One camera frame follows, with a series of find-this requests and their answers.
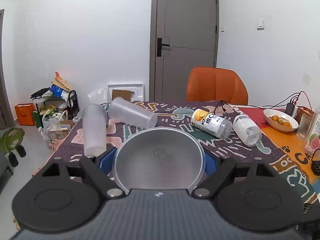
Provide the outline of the white foam packaging tray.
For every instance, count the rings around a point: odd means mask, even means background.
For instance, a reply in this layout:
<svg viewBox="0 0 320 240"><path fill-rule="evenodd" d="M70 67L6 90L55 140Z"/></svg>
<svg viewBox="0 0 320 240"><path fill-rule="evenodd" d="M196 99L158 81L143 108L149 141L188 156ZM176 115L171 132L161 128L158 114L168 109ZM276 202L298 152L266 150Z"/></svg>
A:
<svg viewBox="0 0 320 240"><path fill-rule="evenodd" d="M131 102L144 100L144 85L142 83L110 84L107 86L107 90L109 101L117 97Z"/></svg>

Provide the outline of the orange gift box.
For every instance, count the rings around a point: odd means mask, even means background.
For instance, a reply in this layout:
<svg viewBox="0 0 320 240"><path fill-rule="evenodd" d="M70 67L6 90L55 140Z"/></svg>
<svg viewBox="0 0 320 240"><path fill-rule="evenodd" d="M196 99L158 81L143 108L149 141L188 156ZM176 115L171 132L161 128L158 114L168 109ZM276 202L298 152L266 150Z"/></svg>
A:
<svg viewBox="0 0 320 240"><path fill-rule="evenodd" d="M33 111L35 111L33 103L16 105L15 112L17 115L18 123L24 126L34 126L35 121L33 120Z"/></svg>

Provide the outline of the frosted conical plastic cup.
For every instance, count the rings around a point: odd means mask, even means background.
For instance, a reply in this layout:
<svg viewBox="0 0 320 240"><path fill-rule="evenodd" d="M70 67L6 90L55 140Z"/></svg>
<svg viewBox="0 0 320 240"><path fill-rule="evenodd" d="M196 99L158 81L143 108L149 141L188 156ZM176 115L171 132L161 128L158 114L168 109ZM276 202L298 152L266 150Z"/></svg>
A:
<svg viewBox="0 0 320 240"><path fill-rule="evenodd" d="M204 149L190 134L155 127L127 139L117 149L112 167L116 184L131 190L188 190L200 182L206 165Z"/></svg>

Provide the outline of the green fan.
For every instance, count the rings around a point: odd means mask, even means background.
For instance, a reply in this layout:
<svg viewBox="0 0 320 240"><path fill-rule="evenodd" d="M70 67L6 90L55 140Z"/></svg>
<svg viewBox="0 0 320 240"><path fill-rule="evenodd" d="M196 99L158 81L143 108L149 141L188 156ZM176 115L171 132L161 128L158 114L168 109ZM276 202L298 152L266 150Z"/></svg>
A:
<svg viewBox="0 0 320 240"><path fill-rule="evenodd" d="M1 136L1 152L8 154L9 163L16 167L19 165L14 150L21 158L24 158L27 153L25 148L21 145L25 131L22 128L10 128Z"/></svg>

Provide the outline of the patterned woven table cloth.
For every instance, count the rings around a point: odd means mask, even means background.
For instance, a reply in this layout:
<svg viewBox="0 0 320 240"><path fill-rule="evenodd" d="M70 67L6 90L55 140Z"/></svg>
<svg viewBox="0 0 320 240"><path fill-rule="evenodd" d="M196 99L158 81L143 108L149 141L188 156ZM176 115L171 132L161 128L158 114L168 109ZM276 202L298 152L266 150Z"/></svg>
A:
<svg viewBox="0 0 320 240"><path fill-rule="evenodd" d="M276 171L261 161L217 159L201 181L204 148L174 128L139 132L125 155L142 157L125 168L159 174L172 185L139 185L126 190L100 169L97 158L77 163L55 159L12 202L21 231L16 239L317 239L319 206L304 204ZM182 185L181 165L202 163Z"/></svg>

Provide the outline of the power strip with plugs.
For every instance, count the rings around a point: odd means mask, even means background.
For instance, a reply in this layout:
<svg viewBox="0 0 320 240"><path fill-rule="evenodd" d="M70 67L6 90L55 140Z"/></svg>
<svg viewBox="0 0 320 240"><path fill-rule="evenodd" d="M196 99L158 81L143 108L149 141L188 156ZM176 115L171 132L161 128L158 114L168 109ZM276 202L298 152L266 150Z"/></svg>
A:
<svg viewBox="0 0 320 240"><path fill-rule="evenodd" d="M292 102L289 102L285 108L285 114L296 118L299 108Z"/></svg>

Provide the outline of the clear drinking glass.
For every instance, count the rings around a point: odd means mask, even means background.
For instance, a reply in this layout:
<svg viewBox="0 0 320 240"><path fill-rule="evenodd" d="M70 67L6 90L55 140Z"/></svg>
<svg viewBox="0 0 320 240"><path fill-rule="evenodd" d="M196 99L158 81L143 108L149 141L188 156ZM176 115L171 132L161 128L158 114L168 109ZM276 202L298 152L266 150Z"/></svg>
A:
<svg viewBox="0 0 320 240"><path fill-rule="evenodd" d="M307 131L309 129L310 123L312 120L312 116L308 115L308 114L302 114L301 119L300 119L300 123L299 123L299 128L297 130L297 137L300 140L304 140Z"/></svg>

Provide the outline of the clear plastic bag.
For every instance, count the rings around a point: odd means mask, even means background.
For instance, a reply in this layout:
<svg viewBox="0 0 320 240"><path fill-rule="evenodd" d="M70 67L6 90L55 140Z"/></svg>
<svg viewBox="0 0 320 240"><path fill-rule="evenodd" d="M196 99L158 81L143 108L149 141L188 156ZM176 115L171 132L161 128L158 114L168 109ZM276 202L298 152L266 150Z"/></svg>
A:
<svg viewBox="0 0 320 240"><path fill-rule="evenodd" d="M97 104L97 105L103 105L105 103L109 103L109 92L107 88L99 88L95 91L89 93L88 99L90 103Z"/></svg>

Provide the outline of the clear white-label bottle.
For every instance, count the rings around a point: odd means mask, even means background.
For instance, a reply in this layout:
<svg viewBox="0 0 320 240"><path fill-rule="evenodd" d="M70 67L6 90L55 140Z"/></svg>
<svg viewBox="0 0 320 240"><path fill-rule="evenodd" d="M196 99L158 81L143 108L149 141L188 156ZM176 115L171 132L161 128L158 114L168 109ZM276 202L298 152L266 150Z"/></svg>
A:
<svg viewBox="0 0 320 240"><path fill-rule="evenodd" d="M262 132L258 125L245 114L235 117L233 130L239 139L249 147L255 146L262 137Z"/></svg>

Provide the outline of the guava juice bottle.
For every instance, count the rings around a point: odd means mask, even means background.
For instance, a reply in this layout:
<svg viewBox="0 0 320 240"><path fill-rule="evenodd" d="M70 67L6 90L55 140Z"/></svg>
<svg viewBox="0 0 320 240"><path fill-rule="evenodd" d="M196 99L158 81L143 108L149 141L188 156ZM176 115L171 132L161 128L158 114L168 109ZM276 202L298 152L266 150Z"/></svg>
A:
<svg viewBox="0 0 320 240"><path fill-rule="evenodd" d="M313 155L315 150L319 149L319 114L317 107L304 138L303 149L309 155Z"/></svg>

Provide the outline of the grey door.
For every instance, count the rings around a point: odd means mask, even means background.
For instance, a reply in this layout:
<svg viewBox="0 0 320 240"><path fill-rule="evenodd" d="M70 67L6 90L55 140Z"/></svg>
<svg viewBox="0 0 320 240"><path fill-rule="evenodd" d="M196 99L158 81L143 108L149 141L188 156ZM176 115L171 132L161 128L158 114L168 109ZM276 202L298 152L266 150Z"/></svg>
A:
<svg viewBox="0 0 320 240"><path fill-rule="evenodd" d="M219 42L219 0L151 0L149 98L186 99L194 67L215 67ZM157 38L170 47L156 56Z"/></svg>

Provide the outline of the white wall switch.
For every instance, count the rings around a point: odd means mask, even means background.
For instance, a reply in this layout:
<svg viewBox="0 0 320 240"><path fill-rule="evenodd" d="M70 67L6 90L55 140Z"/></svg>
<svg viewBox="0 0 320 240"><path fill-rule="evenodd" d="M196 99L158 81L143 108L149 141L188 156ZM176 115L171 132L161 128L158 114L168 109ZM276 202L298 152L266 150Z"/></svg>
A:
<svg viewBox="0 0 320 240"><path fill-rule="evenodd" d="M264 30L265 29L265 24L264 24L264 19L263 18L259 19L257 29L258 30Z"/></svg>

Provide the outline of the orange leather chair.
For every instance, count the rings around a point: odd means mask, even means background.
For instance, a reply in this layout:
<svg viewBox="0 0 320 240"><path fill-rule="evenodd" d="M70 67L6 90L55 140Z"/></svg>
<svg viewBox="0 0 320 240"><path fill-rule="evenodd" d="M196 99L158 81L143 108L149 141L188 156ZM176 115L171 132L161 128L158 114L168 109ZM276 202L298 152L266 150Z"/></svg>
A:
<svg viewBox="0 0 320 240"><path fill-rule="evenodd" d="M195 67L189 75L186 99L202 102L223 100L233 105L247 105L248 91L232 70Z"/></svg>

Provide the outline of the lemon vitamin water bottle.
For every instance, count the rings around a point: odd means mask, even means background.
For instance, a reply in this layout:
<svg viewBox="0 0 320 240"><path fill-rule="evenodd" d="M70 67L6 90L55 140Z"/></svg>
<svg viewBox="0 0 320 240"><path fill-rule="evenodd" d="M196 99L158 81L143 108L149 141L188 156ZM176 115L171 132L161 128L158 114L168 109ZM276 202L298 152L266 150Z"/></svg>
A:
<svg viewBox="0 0 320 240"><path fill-rule="evenodd" d="M196 128L223 140L229 137L232 130L232 123L229 120L201 109L197 109L193 113L191 124Z"/></svg>

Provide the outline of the white bowl of oranges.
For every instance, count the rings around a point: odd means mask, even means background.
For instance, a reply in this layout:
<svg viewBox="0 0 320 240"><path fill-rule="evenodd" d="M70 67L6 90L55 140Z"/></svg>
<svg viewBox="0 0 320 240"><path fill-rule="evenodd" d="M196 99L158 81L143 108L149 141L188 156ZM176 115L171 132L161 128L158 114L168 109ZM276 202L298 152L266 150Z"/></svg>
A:
<svg viewBox="0 0 320 240"><path fill-rule="evenodd" d="M281 132L293 132L298 129L298 122L284 112L275 109L263 110L263 115L267 123L274 129Z"/></svg>

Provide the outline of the cluttered black shelf rack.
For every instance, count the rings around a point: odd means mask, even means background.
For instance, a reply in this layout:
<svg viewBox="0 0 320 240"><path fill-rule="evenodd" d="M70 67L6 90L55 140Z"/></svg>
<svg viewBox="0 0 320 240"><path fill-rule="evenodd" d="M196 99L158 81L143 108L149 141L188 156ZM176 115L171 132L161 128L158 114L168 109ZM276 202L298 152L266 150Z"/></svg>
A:
<svg viewBox="0 0 320 240"><path fill-rule="evenodd" d="M72 120L80 112L76 91L58 72L50 87L34 92L30 99L35 106L33 118L38 128L47 126L52 118Z"/></svg>

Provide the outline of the frosted cup lying sideways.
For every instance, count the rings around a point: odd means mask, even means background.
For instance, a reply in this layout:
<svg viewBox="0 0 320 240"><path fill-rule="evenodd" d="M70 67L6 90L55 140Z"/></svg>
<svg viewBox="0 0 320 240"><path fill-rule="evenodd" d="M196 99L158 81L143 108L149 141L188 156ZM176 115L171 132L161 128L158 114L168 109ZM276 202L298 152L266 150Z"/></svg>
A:
<svg viewBox="0 0 320 240"><path fill-rule="evenodd" d="M110 119L143 129L153 128L157 124L156 113L121 97L112 100L108 108L108 116Z"/></svg>

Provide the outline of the tall frosted cup at edge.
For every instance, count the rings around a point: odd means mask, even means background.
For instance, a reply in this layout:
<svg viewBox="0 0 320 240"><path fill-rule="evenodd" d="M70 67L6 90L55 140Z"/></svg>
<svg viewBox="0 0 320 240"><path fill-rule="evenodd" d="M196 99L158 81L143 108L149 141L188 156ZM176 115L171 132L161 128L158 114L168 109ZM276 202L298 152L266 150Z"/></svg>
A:
<svg viewBox="0 0 320 240"><path fill-rule="evenodd" d="M88 105L82 113L85 155L99 156L106 151L106 112L97 104Z"/></svg>

